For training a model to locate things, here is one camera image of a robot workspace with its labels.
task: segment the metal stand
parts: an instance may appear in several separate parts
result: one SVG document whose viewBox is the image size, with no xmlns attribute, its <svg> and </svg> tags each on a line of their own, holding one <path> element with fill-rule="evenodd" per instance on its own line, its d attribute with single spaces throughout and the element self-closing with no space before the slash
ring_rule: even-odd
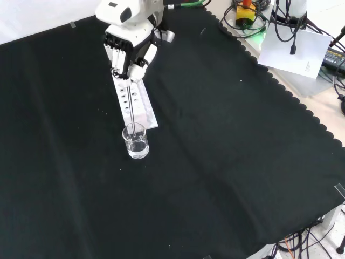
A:
<svg viewBox="0 0 345 259">
<path fill-rule="evenodd" d="M 343 241 L 341 242 L 341 245 L 336 249 L 336 252 L 342 255 L 344 253 L 344 248 L 345 248 L 345 237 Z"/>
</svg>

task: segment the orange cable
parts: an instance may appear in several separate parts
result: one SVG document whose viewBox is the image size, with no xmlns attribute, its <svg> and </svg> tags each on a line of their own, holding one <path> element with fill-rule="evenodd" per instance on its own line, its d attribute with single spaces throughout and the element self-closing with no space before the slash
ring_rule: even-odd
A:
<svg viewBox="0 0 345 259">
<path fill-rule="evenodd" d="M 287 243 L 286 237 L 284 237 L 284 240 L 285 240 L 285 245 L 286 245 L 286 247 L 287 247 L 287 250 L 289 250 L 289 253 L 290 253 L 291 256 L 292 256 L 292 259 L 295 259 L 295 257 L 293 256 L 293 253 L 292 253 L 291 250 L 290 250 L 289 244 Z"/>
</svg>

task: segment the green cable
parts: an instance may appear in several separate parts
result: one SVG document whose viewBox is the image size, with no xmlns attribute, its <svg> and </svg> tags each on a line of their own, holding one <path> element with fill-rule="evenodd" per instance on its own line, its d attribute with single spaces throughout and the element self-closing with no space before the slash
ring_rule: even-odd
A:
<svg viewBox="0 0 345 259">
<path fill-rule="evenodd" d="M 205 2 L 206 0 L 199 0 L 193 3 L 183 3 L 181 4 L 181 7 L 192 7 L 192 6 L 199 6 L 201 5 L 203 2 Z"/>
</svg>

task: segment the white surface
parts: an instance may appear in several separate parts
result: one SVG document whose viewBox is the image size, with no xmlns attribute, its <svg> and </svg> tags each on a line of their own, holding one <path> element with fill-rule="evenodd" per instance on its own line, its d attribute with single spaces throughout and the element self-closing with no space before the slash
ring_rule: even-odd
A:
<svg viewBox="0 0 345 259">
<path fill-rule="evenodd" d="M 282 39 L 291 38 L 289 27 L 277 25 L 277 29 Z M 274 25 L 270 24 L 261 45 L 258 63 L 315 79 L 330 42 L 330 36 L 299 30 L 296 36 L 296 54 L 290 55 L 293 40 L 281 42 Z"/>
<path fill-rule="evenodd" d="M 114 77 L 113 81 L 116 89 L 116 94 L 119 99 L 123 122 L 125 123 L 124 126 L 126 126 L 131 123 L 127 89 L 119 86 L 118 81 L 116 81 Z M 135 122 L 140 123 L 147 130 L 158 127 L 158 123 L 153 112 L 151 102 L 147 95 L 143 80 L 140 80 L 137 84 L 132 83 L 130 86 L 130 90 L 132 92 Z"/>
<path fill-rule="evenodd" d="M 95 14 L 100 0 L 1 0 L 0 44 Z"/>
</svg>

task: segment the black tablecloth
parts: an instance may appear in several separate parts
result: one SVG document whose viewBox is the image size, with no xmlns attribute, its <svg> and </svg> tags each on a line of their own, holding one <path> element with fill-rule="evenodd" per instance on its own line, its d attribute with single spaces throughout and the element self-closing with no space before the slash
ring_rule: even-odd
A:
<svg viewBox="0 0 345 259">
<path fill-rule="evenodd" d="M 341 203 L 341 143 L 210 13 L 167 21 L 141 161 L 121 137 L 106 24 L 0 46 L 1 258 L 242 259 Z"/>
</svg>

